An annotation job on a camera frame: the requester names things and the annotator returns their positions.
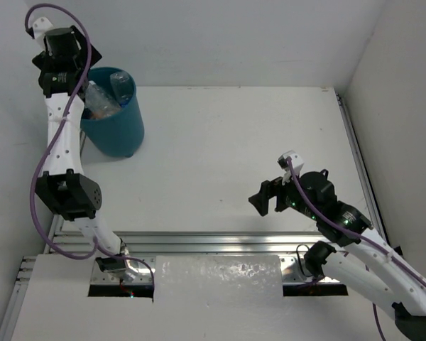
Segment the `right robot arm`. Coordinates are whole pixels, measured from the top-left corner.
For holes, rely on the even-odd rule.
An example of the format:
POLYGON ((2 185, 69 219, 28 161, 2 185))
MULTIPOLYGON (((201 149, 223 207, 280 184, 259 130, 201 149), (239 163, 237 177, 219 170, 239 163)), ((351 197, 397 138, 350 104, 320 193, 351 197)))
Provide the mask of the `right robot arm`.
POLYGON ((327 176, 322 170, 288 182, 265 180, 248 201, 262 216, 275 198, 275 211, 291 208, 314 220, 325 240, 305 252, 308 274, 342 282, 386 312, 409 340, 426 340, 426 279, 359 210, 337 199, 327 176))

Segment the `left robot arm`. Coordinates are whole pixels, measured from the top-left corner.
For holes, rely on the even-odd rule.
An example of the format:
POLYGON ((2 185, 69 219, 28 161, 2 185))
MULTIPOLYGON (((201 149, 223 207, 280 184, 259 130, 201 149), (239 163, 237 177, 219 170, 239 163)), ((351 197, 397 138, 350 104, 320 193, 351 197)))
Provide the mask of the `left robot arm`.
POLYGON ((101 272, 124 280, 130 274, 126 245, 104 222, 101 189, 84 174, 80 155, 87 73, 101 55, 75 26, 48 29, 43 46, 32 62, 40 70, 38 82, 45 97, 48 150, 32 181, 34 195, 102 253, 96 258, 101 272))

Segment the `clear bottle white cap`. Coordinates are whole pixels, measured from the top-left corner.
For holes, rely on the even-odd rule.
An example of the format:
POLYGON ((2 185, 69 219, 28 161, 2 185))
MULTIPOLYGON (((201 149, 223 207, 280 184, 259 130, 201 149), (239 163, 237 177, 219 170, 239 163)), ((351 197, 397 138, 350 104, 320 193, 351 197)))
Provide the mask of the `clear bottle white cap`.
POLYGON ((116 100, 96 82, 89 81, 85 90, 85 106, 94 119, 111 117, 121 111, 116 100))

